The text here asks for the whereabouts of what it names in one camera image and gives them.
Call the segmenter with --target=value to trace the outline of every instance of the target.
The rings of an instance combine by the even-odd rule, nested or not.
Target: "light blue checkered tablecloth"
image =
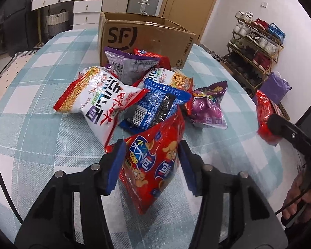
[[[27,62],[0,102],[0,170],[22,218],[55,171],[81,171],[104,153],[82,115],[60,114],[52,108],[80,70],[98,64],[96,30],[58,34]],[[184,139],[192,152],[221,171],[248,171],[266,197],[271,196],[283,178],[281,154],[279,146],[269,146],[256,135],[252,100],[197,45],[183,72],[194,77],[197,88],[228,82],[221,102],[228,129],[197,129],[186,123]],[[126,137],[128,133],[116,128],[111,143]],[[188,248],[201,203],[188,191],[181,168],[145,215],[137,214],[121,182],[102,200],[113,244],[124,249]],[[13,241],[19,227],[0,188],[0,228]]]

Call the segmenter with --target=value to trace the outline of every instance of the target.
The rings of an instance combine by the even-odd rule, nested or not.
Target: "shelf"
[[[228,61],[227,61],[227,59],[225,59],[225,58],[223,58],[222,59],[224,62],[225,62],[225,64],[229,67],[229,69],[231,69],[232,71],[234,71],[236,74],[238,74],[239,76],[241,76],[243,79],[244,79],[244,82],[246,82],[251,88],[252,88],[252,94],[254,94],[254,91],[258,88],[258,87],[260,87],[261,86],[261,84],[263,83],[263,82],[261,82],[261,83],[259,83],[256,87],[254,87],[239,71],[237,71],[236,70],[236,68],[234,68]]]
[[[257,48],[258,51],[262,52],[266,57],[273,59],[273,61],[275,61],[277,63],[276,60],[276,56],[278,53],[275,53],[273,56],[269,55],[268,52],[266,52],[264,49],[260,48],[259,46],[257,46],[256,44],[254,44],[251,40],[249,40],[248,38],[246,38],[245,36],[241,36],[239,33],[236,33],[233,31],[233,34],[236,34],[237,36],[239,36],[240,38],[244,39],[245,41],[251,43],[253,46],[255,46]],[[283,50],[283,47],[280,46],[279,49],[279,53]]]
[[[262,74],[267,74],[267,75],[269,74],[269,71],[270,71],[271,67],[267,71],[263,71],[258,66],[256,66],[252,61],[250,61],[248,58],[246,58],[240,51],[238,51],[237,49],[233,48],[233,46],[227,44],[227,47],[232,49],[234,52],[236,52],[241,57],[243,57],[244,60],[246,60],[249,64],[251,64],[257,70],[259,70],[259,72],[261,72]]]
[[[272,39],[272,41],[274,41],[277,45],[280,44],[280,40],[277,39],[275,36],[271,35],[270,33],[264,31],[263,29],[257,27],[257,26],[254,26],[254,25],[251,25],[250,23],[247,23],[246,21],[236,17],[238,21],[241,21],[243,22],[245,25],[249,26],[250,28],[254,29],[255,31],[259,32],[260,34],[263,34],[264,36],[267,36],[268,38]]]

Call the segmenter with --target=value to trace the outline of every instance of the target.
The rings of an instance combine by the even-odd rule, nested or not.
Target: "gray suitcase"
[[[140,13],[155,16],[159,0],[129,0],[128,13]]]

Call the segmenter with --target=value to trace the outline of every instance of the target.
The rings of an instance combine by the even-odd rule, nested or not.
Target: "person's hand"
[[[287,193],[287,197],[283,203],[283,206],[285,206],[287,203],[292,201],[294,198],[299,196],[301,194],[301,191],[299,190],[299,186],[303,182],[303,171],[301,171],[297,177],[295,178],[292,187],[289,189]],[[307,203],[307,206],[304,210],[304,212],[299,217],[299,223],[306,223],[311,219],[311,190],[306,192],[305,195],[303,195],[300,199],[298,199],[295,203],[291,204],[287,209],[282,211],[282,216],[287,220],[291,215],[296,214],[297,212],[297,204],[303,200],[305,203]]]

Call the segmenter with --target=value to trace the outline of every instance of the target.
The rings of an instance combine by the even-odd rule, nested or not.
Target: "blue snack bag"
[[[191,94],[168,85],[145,79],[150,90],[138,103],[132,119],[123,120],[119,126],[133,134],[143,132],[163,122],[177,111],[177,105],[187,103]]]

